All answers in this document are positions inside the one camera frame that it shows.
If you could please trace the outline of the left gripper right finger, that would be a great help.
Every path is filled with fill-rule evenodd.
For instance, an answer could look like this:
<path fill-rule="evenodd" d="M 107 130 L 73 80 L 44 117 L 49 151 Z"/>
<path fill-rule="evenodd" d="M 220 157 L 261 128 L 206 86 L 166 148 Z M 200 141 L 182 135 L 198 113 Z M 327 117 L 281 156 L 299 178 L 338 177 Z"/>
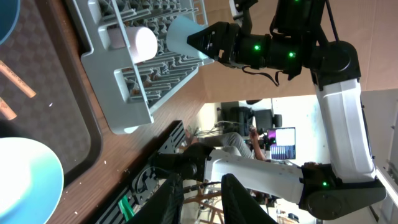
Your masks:
<path fill-rule="evenodd" d="M 221 197 L 225 224 L 277 224 L 233 174 L 222 176 Z"/>

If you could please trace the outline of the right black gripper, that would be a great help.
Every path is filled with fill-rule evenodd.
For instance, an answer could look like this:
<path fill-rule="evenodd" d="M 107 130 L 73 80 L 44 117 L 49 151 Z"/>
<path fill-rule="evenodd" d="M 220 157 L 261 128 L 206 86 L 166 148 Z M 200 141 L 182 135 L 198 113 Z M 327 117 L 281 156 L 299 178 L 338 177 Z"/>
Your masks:
<path fill-rule="evenodd" d="M 265 68 L 271 46 L 269 34 L 251 34 L 251 25 L 217 22 L 187 37 L 187 44 L 217 61 L 229 61 L 230 67 Z"/>

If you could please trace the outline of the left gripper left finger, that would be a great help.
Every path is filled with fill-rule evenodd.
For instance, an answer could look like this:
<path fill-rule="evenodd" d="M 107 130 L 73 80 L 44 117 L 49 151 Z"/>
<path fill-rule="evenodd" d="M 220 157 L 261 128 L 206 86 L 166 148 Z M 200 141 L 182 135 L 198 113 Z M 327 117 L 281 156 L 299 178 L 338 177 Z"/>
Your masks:
<path fill-rule="evenodd" d="M 127 224 L 180 224 L 183 201 L 183 180 L 171 174 Z"/>

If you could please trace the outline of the light blue cup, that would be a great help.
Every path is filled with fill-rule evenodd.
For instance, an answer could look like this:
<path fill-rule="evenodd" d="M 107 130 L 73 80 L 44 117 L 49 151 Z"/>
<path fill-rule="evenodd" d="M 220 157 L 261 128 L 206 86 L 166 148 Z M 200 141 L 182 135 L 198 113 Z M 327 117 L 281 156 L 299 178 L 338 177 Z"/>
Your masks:
<path fill-rule="evenodd" d="M 195 49 L 187 43 L 189 35 L 195 34 L 204 29 L 203 26 L 190 20 L 185 16 L 177 16 L 170 24 L 167 36 L 166 45 L 169 51 L 189 57 L 206 59 L 207 55 Z"/>

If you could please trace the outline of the pink cup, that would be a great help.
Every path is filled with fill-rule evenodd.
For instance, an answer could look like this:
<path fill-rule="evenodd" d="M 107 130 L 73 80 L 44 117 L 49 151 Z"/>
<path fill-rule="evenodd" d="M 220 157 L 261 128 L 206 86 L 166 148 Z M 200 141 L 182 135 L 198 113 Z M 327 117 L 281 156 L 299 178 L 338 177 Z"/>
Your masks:
<path fill-rule="evenodd" d="M 157 37 L 147 27 L 125 27 L 130 43 L 129 51 L 132 53 L 133 62 L 141 63 L 156 56 L 158 51 Z M 125 47 L 122 32 L 119 28 L 108 30 L 111 46 L 115 49 Z"/>

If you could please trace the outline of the light blue bowl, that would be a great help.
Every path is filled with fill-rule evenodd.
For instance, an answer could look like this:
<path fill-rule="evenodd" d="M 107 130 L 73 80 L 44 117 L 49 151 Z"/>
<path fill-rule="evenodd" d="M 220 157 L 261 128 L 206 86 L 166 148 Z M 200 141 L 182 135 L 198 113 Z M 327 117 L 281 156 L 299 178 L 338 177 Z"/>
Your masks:
<path fill-rule="evenodd" d="M 63 186 L 63 167 L 51 148 L 28 138 L 1 138 L 1 223 L 47 223 Z"/>

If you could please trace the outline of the wooden chopstick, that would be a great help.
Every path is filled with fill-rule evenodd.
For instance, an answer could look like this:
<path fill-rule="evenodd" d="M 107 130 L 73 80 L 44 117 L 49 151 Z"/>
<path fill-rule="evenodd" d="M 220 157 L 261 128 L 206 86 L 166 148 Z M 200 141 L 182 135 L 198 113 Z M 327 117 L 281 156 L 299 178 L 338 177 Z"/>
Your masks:
<path fill-rule="evenodd" d="M 36 92 L 15 72 L 13 72 L 3 61 L 1 61 L 1 73 L 29 98 L 33 98 L 36 95 Z"/>
<path fill-rule="evenodd" d="M 1 113 L 5 116 L 7 120 L 13 120 L 17 117 L 15 112 L 9 107 L 9 105 L 0 98 Z"/>

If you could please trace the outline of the dark blue plate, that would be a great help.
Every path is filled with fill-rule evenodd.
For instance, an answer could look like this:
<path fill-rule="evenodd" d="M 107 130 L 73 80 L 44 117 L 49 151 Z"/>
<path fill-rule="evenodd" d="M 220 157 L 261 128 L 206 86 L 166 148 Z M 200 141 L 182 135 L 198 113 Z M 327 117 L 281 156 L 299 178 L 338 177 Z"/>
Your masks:
<path fill-rule="evenodd" d="M 13 32 L 17 24 L 20 8 L 20 0 L 1 0 L 1 44 L 3 44 Z"/>

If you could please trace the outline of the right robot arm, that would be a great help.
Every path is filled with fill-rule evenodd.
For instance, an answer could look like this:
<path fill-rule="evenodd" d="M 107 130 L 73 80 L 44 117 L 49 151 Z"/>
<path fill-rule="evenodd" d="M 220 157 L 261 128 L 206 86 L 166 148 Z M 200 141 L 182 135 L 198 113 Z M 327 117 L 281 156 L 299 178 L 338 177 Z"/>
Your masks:
<path fill-rule="evenodd" d="M 181 154 L 159 154 L 158 175 L 176 180 L 221 183 L 226 223 L 271 223 L 248 194 L 249 189 L 296 203 L 313 217 L 334 220 L 386 197 L 376 175 L 368 141 L 358 54 L 348 42 L 329 42 L 321 27 L 328 1 L 283 0 L 277 4 L 270 32 L 254 35 L 252 1 L 232 1 L 233 23 L 202 27 L 184 16 L 173 20 L 167 47 L 181 54 L 206 55 L 229 68 L 263 75 L 265 68 L 289 78 L 310 70 L 330 151 L 330 162 L 294 167 L 246 159 L 201 143 Z"/>

